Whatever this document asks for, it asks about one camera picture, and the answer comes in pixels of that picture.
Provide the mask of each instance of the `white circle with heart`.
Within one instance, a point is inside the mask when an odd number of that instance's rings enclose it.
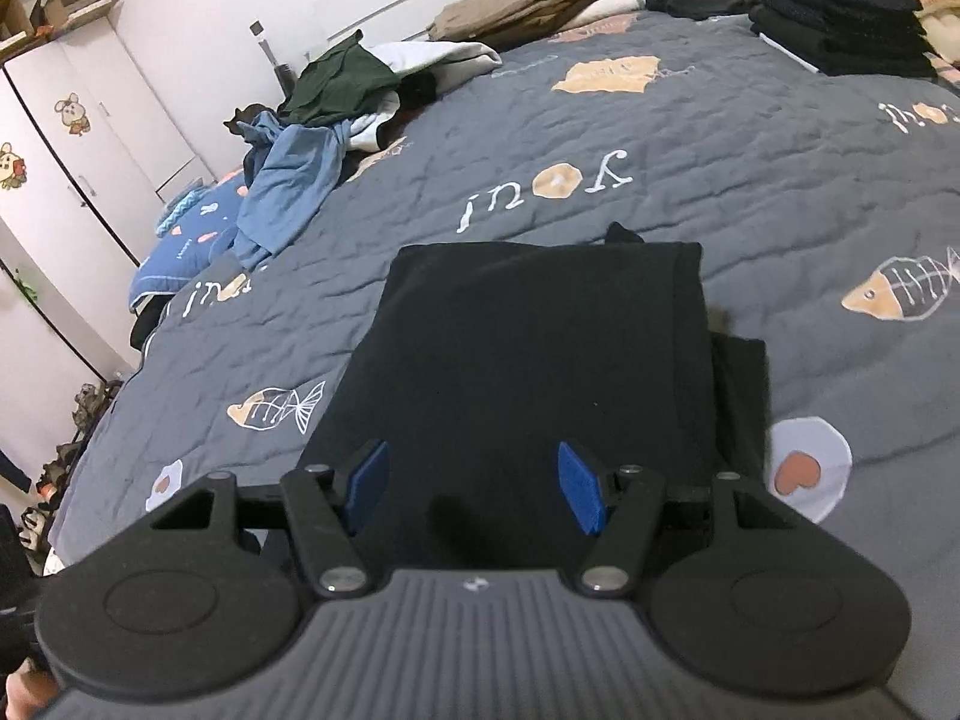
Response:
[[[822,522],[847,489],[853,453],[819,416],[783,419],[770,429],[767,490],[813,522]]]

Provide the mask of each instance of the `blue gripper pad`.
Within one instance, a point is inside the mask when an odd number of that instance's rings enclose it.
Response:
[[[596,536],[607,526],[607,507],[600,494],[600,483],[566,442],[560,442],[557,450],[557,474],[560,489],[580,529],[588,536]]]
[[[379,442],[367,459],[350,474],[347,503],[344,504],[344,525],[351,536],[363,530],[380,502],[390,479],[390,446]]]

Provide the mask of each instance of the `wardrobe door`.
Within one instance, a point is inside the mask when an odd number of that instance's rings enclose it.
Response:
[[[157,244],[160,199],[107,124],[64,47],[48,43],[6,67],[56,156],[131,255],[142,262]]]
[[[56,458],[56,445],[69,442],[77,429],[70,416],[77,408],[73,396],[84,384],[97,384],[99,379],[3,272],[0,371],[0,449],[35,482],[43,464]],[[0,503],[10,507],[14,517],[31,502],[32,498],[0,479]]]
[[[193,149],[163,110],[107,19],[97,19],[59,39],[91,104],[107,117],[124,146],[160,189],[194,157]]]
[[[0,218],[84,322],[131,365],[136,267],[83,202],[0,76]]]

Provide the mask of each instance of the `bed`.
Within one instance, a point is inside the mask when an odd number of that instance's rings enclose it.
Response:
[[[772,420],[826,420],[850,447],[824,527],[910,600],[894,692],[953,717],[960,98],[816,76],[742,17],[641,12],[503,60],[368,158],[267,266],[245,274],[227,252],[174,297],[83,456],[56,552],[75,562],[135,521],[157,480],[291,469],[400,247],[597,242],[619,221],[700,242],[709,305],[767,343]],[[905,283],[923,268],[933,293]],[[867,296],[894,269],[898,316]]]

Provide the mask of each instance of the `blue pillow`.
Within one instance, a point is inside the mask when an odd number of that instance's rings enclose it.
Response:
[[[175,295],[226,251],[236,236],[243,173],[224,181],[187,211],[143,261],[130,285],[130,309],[151,295]]]

